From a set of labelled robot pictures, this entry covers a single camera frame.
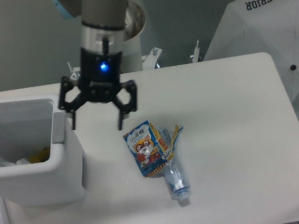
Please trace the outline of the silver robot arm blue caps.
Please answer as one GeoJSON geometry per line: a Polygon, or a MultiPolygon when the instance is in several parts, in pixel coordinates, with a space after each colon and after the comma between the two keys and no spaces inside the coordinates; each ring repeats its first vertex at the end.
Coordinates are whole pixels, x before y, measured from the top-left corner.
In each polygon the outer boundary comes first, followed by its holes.
{"type": "Polygon", "coordinates": [[[130,40],[143,31],[144,12],[130,0],[52,0],[65,18],[81,17],[79,76],[61,78],[59,109],[76,118],[85,103],[114,103],[119,109],[118,129],[130,112],[137,110],[137,85],[121,82],[120,75],[139,71],[142,56],[130,40]]]}

